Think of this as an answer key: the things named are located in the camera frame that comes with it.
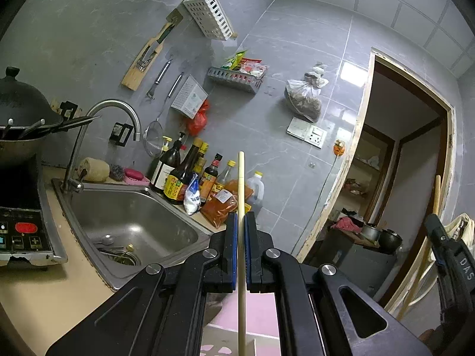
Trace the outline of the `person's right hand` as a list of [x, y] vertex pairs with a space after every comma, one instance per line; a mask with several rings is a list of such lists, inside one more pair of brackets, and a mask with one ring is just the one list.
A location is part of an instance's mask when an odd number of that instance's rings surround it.
[[439, 325], [421, 333], [419, 340], [431, 351], [432, 355], [440, 355], [444, 350], [444, 329]]

